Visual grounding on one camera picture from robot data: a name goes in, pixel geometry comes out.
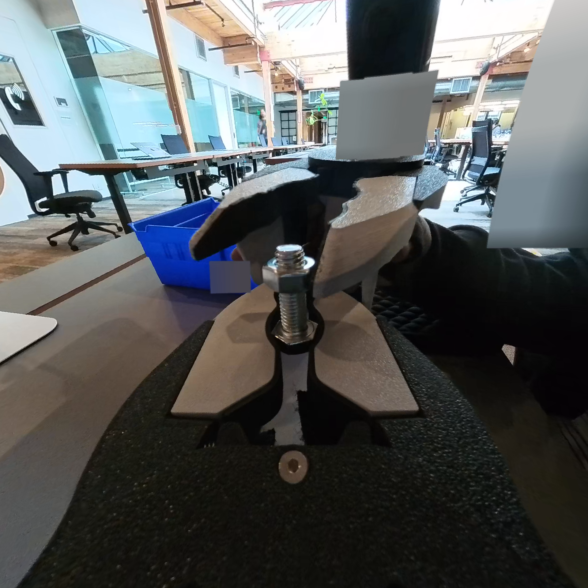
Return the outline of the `blue divided plastic bin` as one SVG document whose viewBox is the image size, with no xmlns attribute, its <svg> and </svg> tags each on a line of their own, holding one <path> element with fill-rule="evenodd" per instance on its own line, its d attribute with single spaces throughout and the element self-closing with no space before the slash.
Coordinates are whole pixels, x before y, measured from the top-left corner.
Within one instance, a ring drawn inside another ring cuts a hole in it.
<svg viewBox="0 0 588 588">
<path fill-rule="evenodd" d="M 210 262 L 231 261 L 235 244 L 202 261 L 189 250 L 190 239 L 218 206 L 208 197 L 129 224 L 162 284 L 210 290 Z"/>
</svg>

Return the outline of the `black textured pad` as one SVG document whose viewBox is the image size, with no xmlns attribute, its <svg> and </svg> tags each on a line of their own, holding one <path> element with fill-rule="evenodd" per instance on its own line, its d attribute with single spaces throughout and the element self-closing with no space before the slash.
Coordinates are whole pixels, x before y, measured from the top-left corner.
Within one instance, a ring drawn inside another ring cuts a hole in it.
<svg viewBox="0 0 588 588">
<path fill-rule="evenodd" d="M 438 335 L 442 322 L 419 306 L 377 289 L 371 313 L 379 320 L 396 328 L 411 341 L 428 341 Z"/>
</svg>

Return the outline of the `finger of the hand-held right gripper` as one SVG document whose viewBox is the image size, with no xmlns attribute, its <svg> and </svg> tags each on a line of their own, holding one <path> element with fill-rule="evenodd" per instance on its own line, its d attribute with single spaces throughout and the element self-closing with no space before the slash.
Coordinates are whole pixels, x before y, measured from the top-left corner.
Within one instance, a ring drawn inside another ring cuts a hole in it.
<svg viewBox="0 0 588 588">
<path fill-rule="evenodd" d="M 322 202 L 319 176 L 312 172 L 274 172 L 234 188 L 189 242 L 201 261 L 231 245 L 251 263 L 251 276 L 262 283 L 262 266 L 279 245 L 303 246 L 316 261 L 322 250 Z"/>
<path fill-rule="evenodd" d="M 315 299 L 357 283 L 371 305 L 378 271 L 408 242 L 417 217 L 414 176 L 364 178 L 329 225 L 315 272 Z"/>
</svg>

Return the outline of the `steel hex bolt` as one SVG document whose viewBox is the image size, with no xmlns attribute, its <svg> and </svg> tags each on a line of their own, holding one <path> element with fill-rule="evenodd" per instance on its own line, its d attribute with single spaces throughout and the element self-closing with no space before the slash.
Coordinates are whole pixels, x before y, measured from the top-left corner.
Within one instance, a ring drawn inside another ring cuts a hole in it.
<svg viewBox="0 0 588 588">
<path fill-rule="evenodd" d="M 304 249 L 301 245 L 279 245 L 275 250 L 278 267 L 298 269 L 303 265 Z M 287 345 L 310 341 L 315 326 L 308 319 L 306 292 L 279 293 L 278 304 L 280 324 L 276 326 L 275 336 Z"/>
</svg>

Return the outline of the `white desk stand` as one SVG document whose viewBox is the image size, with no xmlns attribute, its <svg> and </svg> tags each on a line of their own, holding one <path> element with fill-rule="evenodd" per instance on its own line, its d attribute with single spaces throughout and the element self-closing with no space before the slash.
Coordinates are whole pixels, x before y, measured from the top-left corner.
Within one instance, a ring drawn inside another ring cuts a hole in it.
<svg viewBox="0 0 588 588">
<path fill-rule="evenodd" d="M 1 311 L 1 363 L 53 333 L 57 326 L 54 318 Z"/>
</svg>

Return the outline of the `black office chair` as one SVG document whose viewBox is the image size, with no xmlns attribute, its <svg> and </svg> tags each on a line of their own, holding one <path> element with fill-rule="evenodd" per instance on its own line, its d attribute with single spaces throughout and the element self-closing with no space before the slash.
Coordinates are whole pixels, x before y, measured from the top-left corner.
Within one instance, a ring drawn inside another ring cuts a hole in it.
<svg viewBox="0 0 588 588">
<path fill-rule="evenodd" d="M 502 173 L 501 160 L 492 151 L 492 130 L 494 121 L 476 121 L 472 129 L 472 156 L 466 168 L 465 178 L 471 186 L 460 191 L 460 199 L 453 208 L 460 210 L 465 203 L 480 200 L 488 209 L 488 217 L 492 217 L 496 201 L 497 187 Z"/>
<path fill-rule="evenodd" d="M 96 190 L 71 192 L 68 186 L 68 171 L 53 169 L 40 172 L 5 134 L 1 134 L 1 160 L 20 180 L 34 214 L 41 217 L 76 217 L 75 222 L 47 237 L 50 246 L 57 246 L 55 237 L 65 233 L 71 233 L 68 246 L 74 252 L 79 249 L 74 244 L 76 237 L 80 234 L 88 235 L 90 230 L 109 233 L 115 238 L 120 237 L 123 229 L 116 223 L 92 221 L 96 217 L 92 205 L 101 202 L 102 195 Z"/>
</svg>

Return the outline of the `wooden desk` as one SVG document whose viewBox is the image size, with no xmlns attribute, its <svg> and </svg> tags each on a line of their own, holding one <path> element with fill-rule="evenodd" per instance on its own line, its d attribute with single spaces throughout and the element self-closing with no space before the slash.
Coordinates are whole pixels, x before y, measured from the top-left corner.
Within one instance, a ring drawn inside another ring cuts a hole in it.
<svg viewBox="0 0 588 588">
<path fill-rule="evenodd" d="M 132 233 L 130 223 L 132 219 L 128 208 L 116 184 L 115 177 L 124 172 L 131 172 L 139 179 L 153 180 L 162 177 L 184 177 L 183 190 L 185 202 L 192 203 L 202 198 L 202 190 L 196 177 L 197 171 L 204 171 L 207 164 L 217 156 L 212 151 L 189 152 L 180 155 L 171 155 L 164 158 L 149 159 L 113 159 L 97 162 L 60 164 L 64 171 L 79 171 L 87 175 L 98 175 L 105 178 L 107 188 L 119 217 L 122 229 L 126 234 Z"/>
</svg>

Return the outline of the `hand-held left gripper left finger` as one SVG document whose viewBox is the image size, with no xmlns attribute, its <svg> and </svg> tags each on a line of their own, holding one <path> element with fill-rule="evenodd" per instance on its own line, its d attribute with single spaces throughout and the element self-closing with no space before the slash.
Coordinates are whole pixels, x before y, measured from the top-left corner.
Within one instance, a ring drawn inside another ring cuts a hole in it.
<svg viewBox="0 0 588 588">
<path fill-rule="evenodd" d="M 217 418 L 252 400 L 277 374 L 266 321 L 273 291 L 254 289 L 214 320 L 171 409 L 176 417 Z"/>
</svg>

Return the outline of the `wooden pillar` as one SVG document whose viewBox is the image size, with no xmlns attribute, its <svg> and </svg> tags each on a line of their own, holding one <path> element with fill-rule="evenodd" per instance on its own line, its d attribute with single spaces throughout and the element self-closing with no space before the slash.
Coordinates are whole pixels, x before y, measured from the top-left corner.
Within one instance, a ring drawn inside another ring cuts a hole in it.
<svg viewBox="0 0 588 588">
<path fill-rule="evenodd" d="M 195 152 L 192 129 L 190 127 L 187 104 L 183 94 L 173 43 L 169 36 L 166 5 L 164 1 L 145 1 L 151 24 L 158 59 L 164 77 L 166 95 L 178 134 L 183 139 L 188 152 Z"/>
</svg>

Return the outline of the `open grey laptop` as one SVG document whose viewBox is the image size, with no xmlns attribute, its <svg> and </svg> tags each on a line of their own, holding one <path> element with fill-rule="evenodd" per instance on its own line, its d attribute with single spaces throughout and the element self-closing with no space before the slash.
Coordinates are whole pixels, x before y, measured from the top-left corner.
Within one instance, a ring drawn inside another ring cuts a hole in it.
<svg viewBox="0 0 588 588">
<path fill-rule="evenodd" d="M 145 154 L 146 156 L 152 158 L 152 159 L 163 159 L 163 158 L 169 158 L 171 157 L 171 155 L 165 151 L 164 149 L 162 149 L 158 144 L 156 143 L 150 143 L 150 142 L 131 142 L 130 143 L 135 149 L 137 149 L 138 151 L 140 151 L 141 153 Z"/>
</svg>

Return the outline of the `person's right hand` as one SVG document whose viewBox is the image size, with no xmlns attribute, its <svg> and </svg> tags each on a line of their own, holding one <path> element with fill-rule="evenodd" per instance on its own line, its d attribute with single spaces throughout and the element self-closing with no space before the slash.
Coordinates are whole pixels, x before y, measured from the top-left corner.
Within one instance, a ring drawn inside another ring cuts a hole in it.
<svg viewBox="0 0 588 588">
<path fill-rule="evenodd" d="M 431 246 L 432 236 L 427 219 L 418 216 L 408 244 L 392 258 L 391 263 L 411 263 L 425 256 Z"/>
</svg>

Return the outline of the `hanging green plant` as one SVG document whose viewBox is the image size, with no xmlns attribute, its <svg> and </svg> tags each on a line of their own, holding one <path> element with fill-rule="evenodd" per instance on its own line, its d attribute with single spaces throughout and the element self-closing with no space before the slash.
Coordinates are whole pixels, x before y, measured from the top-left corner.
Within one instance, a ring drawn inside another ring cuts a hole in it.
<svg viewBox="0 0 588 588">
<path fill-rule="evenodd" d="M 306 123 L 309 126 L 328 119 L 329 115 L 332 114 L 324 91 L 310 91 L 309 105 L 310 109 L 306 115 Z"/>
</svg>

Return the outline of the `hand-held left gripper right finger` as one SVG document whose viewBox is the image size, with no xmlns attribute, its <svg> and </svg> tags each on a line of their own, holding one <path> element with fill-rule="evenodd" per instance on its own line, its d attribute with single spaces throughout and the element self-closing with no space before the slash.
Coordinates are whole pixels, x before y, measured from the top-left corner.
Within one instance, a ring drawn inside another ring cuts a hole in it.
<svg viewBox="0 0 588 588">
<path fill-rule="evenodd" d="M 412 417 L 419 407 L 375 317 L 346 293 L 315 301 L 324 330 L 309 364 L 311 417 Z"/>
</svg>

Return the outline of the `person's right forearm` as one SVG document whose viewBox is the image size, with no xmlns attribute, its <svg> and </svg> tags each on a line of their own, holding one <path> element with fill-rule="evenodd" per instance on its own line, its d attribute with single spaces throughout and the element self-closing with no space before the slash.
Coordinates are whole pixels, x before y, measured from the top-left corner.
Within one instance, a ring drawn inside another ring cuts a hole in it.
<svg viewBox="0 0 588 588">
<path fill-rule="evenodd" d="M 531 355 L 530 389 L 546 412 L 587 412 L 587 249 L 536 256 L 488 248 L 489 233 L 429 219 L 421 259 L 379 270 L 383 288 L 446 320 L 459 334 Z"/>
</svg>

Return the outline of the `steel hex nut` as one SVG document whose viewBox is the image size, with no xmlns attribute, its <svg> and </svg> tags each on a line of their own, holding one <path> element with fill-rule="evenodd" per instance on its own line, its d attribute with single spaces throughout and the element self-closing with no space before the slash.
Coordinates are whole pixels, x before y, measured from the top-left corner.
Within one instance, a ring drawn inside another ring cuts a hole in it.
<svg viewBox="0 0 588 588">
<path fill-rule="evenodd" d="M 312 282 L 312 272 L 315 269 L 315 260 L 311 257 L 303 257 L 301 268 L 280 268 L 278 258 L 273 258 L 262 267 L 262 279 L 271 290 L 279 293 L 295 293 L 308 290 Z"/>
</svg>

